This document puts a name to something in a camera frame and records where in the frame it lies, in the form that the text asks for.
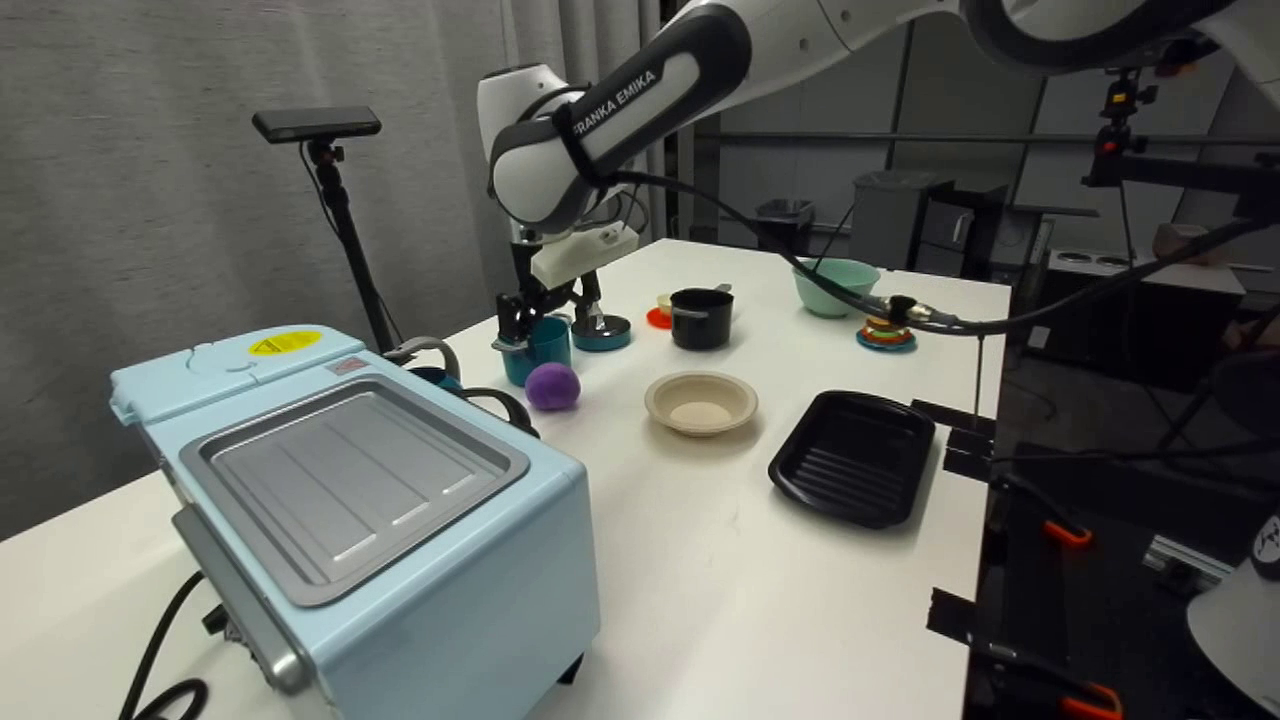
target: black stand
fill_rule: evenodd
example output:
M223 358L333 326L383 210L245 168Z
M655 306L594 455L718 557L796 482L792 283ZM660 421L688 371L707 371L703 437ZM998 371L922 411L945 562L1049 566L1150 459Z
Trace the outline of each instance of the black stand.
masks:
M308 155L315 164L321 199L324 199L324 210L333 218L333 233L349 251L354 279L355 279L372 339L377 339L379 353L388 353L388 350L397 350L397 338L391 338L391 326L383 317L383 299L372 287L372 274L367 274L367 259L364 259L364 249L362 249L362 233L355 233L355 219L354 219L354 199L349 199L346 176L335 174L346 154L341 154L341 144L333 136L315 136L315 139L308 139Z

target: black rectangular dish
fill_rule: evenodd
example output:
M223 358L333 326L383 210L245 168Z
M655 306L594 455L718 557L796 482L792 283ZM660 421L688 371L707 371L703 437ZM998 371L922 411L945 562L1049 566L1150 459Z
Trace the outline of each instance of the black rectangular dish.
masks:
M768 476L813 514L887 527L913 518L930 447L930 417L886 397L819 394Z

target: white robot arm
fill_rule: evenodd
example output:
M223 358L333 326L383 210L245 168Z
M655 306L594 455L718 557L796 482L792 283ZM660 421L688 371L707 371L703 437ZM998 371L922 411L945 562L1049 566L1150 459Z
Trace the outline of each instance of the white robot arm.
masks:
M563 233L660 136L792 87L924 13L959 13L994 53L1039 67L1102 67L1206 29L1280 106L1280 0L692 0L594 87L545 64L489 77L493 198L528 233Z

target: round bowl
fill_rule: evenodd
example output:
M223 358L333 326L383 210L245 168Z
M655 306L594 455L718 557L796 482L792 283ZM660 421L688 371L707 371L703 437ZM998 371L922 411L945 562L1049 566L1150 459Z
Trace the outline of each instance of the round bowl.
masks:
M856 295L869 295L880 279L880 267L866 263L866 259L848 259L848 255L829 255L829 259L800 259L805 267L818 267L825 279L856 294ZM854 317L848 306L839 306L833 294L818 287L810 276L792 274L796 276L796 294L800 294L800 306L810 317L829 317L829 320L839 320L839 317Z
M655 380L645 394L645 408L680 437L726 437L756 417L756 394L732 376L680 371Z

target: black cup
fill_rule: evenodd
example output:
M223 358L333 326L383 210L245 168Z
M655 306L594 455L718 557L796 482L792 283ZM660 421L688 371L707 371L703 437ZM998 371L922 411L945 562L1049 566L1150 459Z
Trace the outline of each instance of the black cup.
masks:
M671 295L678 350L713 353L729 344L732 295L722 287L686 287Z

